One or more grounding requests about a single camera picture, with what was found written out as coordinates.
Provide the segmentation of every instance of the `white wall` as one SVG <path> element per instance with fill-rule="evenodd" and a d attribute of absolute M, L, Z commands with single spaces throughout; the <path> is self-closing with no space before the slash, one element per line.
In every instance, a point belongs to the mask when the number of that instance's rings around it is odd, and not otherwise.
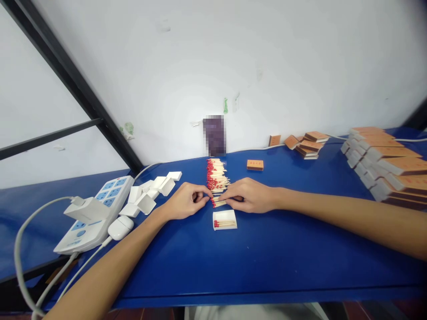
<path fill-rule="evenodd" d="M 116 123 L 133 122 L 144 164 L 202 156 L 190 122 L 225 97 L 230 152 L 398 126 L 427 96 L 417 0 L 34 2 Z"/>
<path fill-rule="evenodd" d="M 0 6 L 0 148 L 90 120 Z M 60 144 L 63 151 L 53 149 Z M 96 127 L 0 161 L 0 188 L 127 168 Z"/>

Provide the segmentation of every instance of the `white power strip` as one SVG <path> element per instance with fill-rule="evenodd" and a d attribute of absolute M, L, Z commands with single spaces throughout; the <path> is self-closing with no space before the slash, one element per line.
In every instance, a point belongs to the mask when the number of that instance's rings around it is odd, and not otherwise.
<path fill-rule="evenodd" d="M 134 181 L 131 176 L 107 181 L 95 198 L 110 207 L 108 218 L 91 224 L 76 221 L 53 251 L 71 255 L 73 252 L 85 252 L 99 246 L 107 239 L 107 229 L 123 208 Z"/>

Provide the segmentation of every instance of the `white plug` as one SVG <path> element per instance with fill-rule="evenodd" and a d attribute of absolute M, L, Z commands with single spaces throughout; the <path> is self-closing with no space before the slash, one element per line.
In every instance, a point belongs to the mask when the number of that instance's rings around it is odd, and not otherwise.
<path fill-rule="evenodd" d="M 85 200 L 83 198 L 80 198 L 79 196 L 77 196 L 71 200 L 71 203 L 75 204 L 78 207 L 81 207 L 85 203 Z"/>
<path fill-rule="evenodd" d="M 110 226 L 108 227 L 108 234 L 116 241 L 122 240 L 128 235 L 128 233 L 133 228 L 133 221 L 126 217 L 118 217 Z"/>
<path fill-rule="evenodd" d="M 105 220 L 110 215 L 110 208 L 94 197 L 84 199 L 83 203 L 81 203 L 81 200 L 83 199 L 75 197 L 64 211 L 64 214 L 85 224 Z"/>

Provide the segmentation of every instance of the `power plug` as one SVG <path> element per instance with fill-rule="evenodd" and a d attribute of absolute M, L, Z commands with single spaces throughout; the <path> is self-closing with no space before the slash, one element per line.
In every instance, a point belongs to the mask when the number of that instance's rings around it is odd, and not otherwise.
<path fill-rule="evenodd" d="M 85 224 L 91 224 L 99 220 L 107 219 L 110 214 L 110 208 L 94 197 L 90 197 L 85 199 L 84 203 L 81 203 L 78 199 L 75 203 L 72 201 L 64 211 L 64 214 Z"/>

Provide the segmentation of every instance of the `blurred object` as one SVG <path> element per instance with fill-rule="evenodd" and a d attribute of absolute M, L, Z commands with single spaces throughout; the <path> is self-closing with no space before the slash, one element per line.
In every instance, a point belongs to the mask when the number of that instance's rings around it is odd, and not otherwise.
<path fill-rule="evenodd" d="M 207 116 L 203 119 L 203 132 L 209 156 L 226 155 L 226 129 L 224 116 Z"/>

